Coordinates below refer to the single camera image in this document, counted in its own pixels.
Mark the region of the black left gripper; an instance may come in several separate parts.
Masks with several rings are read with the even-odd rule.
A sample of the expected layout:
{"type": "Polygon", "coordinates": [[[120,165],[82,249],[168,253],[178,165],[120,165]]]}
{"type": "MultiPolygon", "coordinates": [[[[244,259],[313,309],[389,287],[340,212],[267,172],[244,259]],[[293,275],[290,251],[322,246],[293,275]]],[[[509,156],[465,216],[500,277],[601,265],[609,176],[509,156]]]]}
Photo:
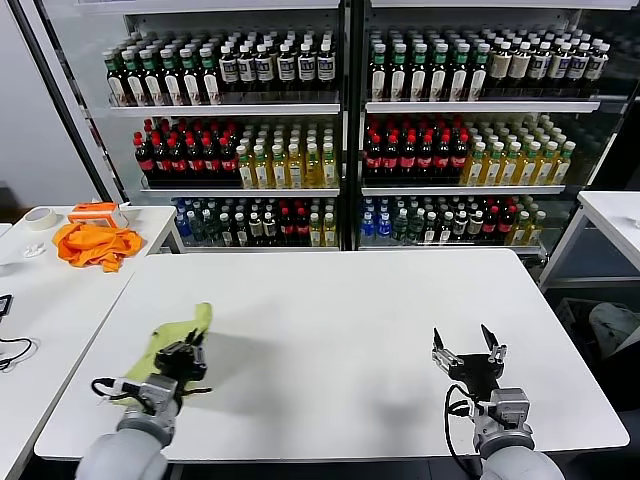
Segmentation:
{"type": "Polygon", "coordinates": [[[184,339],[162,348],[155,357],[155,367],[161,375],[174,379],[181,387],[201,381],[206,374],[203,349],[204,333],[189,332],[184,339]]]}

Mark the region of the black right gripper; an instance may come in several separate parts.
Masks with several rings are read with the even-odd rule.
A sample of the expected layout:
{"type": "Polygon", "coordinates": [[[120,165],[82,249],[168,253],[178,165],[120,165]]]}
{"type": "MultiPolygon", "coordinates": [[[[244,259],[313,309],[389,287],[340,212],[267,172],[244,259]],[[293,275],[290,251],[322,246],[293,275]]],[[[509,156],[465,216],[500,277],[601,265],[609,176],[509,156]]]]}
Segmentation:
{"type": "Polygon", "coordinates": [[[444,347],[436,328],[433,329],[432,359],[452,380],[462,382],[476,400],[489,400],[491,392],[498,389],[497,380],[504,371],[506,345],[501,344],[485,324],[481,331],[489,354],[468,354],[458,357],[444,347]]]}

